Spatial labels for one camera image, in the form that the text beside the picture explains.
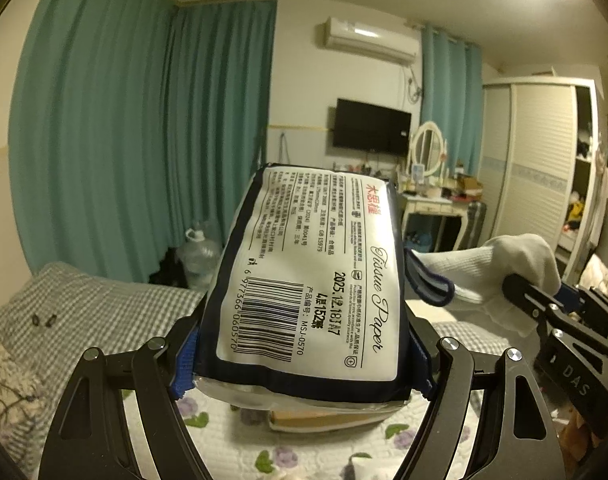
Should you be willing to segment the grey checked bed sheet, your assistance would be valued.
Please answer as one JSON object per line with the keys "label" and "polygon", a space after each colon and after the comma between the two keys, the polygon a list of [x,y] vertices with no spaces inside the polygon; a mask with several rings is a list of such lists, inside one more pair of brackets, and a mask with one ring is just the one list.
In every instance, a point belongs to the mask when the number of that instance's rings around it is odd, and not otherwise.
{"label": "grey checked bed sheet", "polygon": [[0,308],[0,344],[43,388],[43,411],[25,439],[0,442],[19,471],[37,477],[58,401],[84,350],[136,350],[200,300],[193,290],[110,281],[53,263]]}

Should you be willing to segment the navy white tissue paper pack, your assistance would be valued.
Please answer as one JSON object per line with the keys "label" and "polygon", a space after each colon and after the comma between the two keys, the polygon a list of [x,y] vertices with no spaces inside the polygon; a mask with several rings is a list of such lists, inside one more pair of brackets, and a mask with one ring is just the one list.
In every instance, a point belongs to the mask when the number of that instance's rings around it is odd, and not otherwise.
{"label": "navy white tissue paper pack", "polygon": [[208,292],[197,388],[261,410],[378,410],[429,392],[395,212],[394,190],[378,178],[258,170]]}

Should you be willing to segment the white sock with navy cuff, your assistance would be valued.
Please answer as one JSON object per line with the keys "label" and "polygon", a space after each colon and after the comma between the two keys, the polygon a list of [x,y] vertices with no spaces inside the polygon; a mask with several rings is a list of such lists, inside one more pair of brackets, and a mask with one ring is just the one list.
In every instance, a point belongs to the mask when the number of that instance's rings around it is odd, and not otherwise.
{"label": "white sock with navy cuff", "polygon": [[504,279],[518,274],[550,296],[561,286],[554,253],[536,234],[502,235],[472,249],[418,252],[416,256],[423,268],[453,284],[448,311],[482,312],[522,337],[534,332],[536,322],[506,299]]}

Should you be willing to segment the dark suitcase beside table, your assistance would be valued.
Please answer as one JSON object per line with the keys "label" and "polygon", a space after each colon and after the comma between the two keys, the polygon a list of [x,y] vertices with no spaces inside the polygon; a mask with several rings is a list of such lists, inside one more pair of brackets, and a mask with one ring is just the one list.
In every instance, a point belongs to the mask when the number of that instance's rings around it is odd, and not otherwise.
{"label": "dark suitcase beside table", "polygon": [[483,202],[472,202],[469,204],[467,229],[462,240],[463,248],[470,249],[478,246],[486,211],[487,206]]}

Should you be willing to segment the white dressing table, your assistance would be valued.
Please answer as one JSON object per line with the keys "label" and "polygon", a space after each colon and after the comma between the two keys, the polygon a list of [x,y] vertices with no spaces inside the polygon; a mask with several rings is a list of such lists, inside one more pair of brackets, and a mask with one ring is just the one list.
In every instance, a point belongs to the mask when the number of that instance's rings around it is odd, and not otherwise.
{"label": "white dressing table", "polygon": [[401,237],[405,237],[409,219],[411,216],[436,216],[441,217],[436,247],[441,245],[445,229],[445,218],[459,218],[460,228],[453,244],[453,250],[464,249],[464,234],[466,234],[469,218],[468,210],[470,202],[460,198],[423,197],[412,195],[410,192],[398,192],[398,199],[403,203],[403,214],[401,215]]}

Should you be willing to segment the narrow teal curtain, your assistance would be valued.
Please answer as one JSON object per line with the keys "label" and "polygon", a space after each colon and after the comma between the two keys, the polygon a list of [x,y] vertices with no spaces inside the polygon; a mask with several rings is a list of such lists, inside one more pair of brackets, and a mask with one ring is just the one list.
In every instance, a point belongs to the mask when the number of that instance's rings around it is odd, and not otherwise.
{"label": "narrow teal curtain", "polygon": [[448,144],[447,166],[479,169],[482,144],[482,50],[427,25],[422,31],[421,120],[435,122]]}

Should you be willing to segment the white oval vanity mirror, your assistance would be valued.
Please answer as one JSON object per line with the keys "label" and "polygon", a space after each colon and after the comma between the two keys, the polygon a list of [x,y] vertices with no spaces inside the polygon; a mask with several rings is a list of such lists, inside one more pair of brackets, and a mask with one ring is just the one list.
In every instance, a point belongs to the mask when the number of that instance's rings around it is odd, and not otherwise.
{"label": "white oval vanity mirror", "polygon": [[446,157],[446,141],[435,122],[423,122],[411,136],[408,148],[407,171],[422,165],[426,177],[436,177]]}

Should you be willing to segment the branch patterned pillow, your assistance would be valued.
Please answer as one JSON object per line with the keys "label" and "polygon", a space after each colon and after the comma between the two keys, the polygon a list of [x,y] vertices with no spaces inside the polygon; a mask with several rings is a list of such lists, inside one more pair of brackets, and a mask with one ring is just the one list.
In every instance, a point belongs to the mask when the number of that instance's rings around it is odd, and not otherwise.
{"label": "branch patterned pillow", "polygon": [[0,344],[0,442],[23,441],[44,405],[39,378]]}

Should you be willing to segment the white puffy jacket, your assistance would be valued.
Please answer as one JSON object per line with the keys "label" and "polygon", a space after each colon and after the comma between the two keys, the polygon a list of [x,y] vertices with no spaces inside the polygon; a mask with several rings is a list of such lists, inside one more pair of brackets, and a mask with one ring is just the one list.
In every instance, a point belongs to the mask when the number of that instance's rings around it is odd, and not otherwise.
{"label": "white puffy jacket", "polygon": [[596,254],[590,256],[578,284],[586,289],[596,288],[608,296],[608,267]]}

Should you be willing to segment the open cardboard box on bed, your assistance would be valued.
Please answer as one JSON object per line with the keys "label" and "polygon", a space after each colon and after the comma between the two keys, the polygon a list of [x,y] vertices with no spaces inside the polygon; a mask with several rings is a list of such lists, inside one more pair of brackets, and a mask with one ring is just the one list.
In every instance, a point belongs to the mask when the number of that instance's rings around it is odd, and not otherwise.
{"label": "open cardboard box on bed", "polygon": [[399,403],[323,405],[293,401],[270,410],[268,425],[272,430],[288,434],[322,434],[382,422],[404,406]]}

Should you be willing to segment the white louvered wardrobe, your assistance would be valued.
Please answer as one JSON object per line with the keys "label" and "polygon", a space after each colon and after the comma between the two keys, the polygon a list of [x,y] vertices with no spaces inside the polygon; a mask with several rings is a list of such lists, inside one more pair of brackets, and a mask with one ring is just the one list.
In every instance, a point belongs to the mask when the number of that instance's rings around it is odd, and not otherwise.
{"label": "white louvered wardrobe", "polygon": [[580,279],[598,195],[599,93],[583,78],[500,78],[483,87],[480,239],[537,234],[562,281]]}

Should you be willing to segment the white wall air conditioner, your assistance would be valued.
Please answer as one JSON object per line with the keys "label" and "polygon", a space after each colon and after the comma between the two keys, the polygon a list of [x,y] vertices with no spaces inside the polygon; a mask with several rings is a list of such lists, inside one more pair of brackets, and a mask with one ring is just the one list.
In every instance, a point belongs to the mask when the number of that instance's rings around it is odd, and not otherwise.
{"label": "white wall air conditioner", "polygon": [[405,66],[415,62],[420,51],[420,42],[415,38],[339,18],[328,18],[325,22],[325,46]]}

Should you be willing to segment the black wall television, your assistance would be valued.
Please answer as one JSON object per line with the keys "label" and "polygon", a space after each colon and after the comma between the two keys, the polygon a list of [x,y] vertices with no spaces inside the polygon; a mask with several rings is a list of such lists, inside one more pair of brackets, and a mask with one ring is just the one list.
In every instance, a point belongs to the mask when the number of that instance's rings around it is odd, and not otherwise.
{"label": "black wall television", "polygon": [[406,156],[411,114],[370,103],[338,99],[332,128],[335,148]]}

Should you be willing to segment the white floral quilted mat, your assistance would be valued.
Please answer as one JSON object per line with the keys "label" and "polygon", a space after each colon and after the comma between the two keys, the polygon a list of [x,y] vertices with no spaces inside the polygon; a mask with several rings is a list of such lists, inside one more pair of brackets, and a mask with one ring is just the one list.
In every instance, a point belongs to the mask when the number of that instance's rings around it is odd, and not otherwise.
{"label": "white floral quilted mat", "polygon": [[416,394],[383,422],[324,434],[283,434],[269,427],[267,413],[197,390],[177,408],[215,479],[391,479],[419,435],[427,402]]}

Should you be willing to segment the clear water jug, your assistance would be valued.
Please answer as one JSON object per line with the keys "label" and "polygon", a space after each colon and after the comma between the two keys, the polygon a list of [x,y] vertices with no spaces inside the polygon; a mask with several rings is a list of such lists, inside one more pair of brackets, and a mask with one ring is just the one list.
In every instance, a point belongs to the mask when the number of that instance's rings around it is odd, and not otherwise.
{"label": "clear water jug", "polygon": [[206,292],[218,268],[220,255],[220,245],[202,229],[185,231],[185,242],[178,248],[178,257],[189,289]]}

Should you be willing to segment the large teal curtain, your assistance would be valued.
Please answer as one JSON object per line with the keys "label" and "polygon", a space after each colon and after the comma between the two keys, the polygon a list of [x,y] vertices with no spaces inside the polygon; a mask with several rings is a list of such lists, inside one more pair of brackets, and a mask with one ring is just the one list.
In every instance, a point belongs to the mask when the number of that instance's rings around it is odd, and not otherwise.
{"label": "large teal curtain", "polygon": [[10,178],[29,269],[146,282],[197,220],[229,228],[269,112],[276,0],[40,0]]}

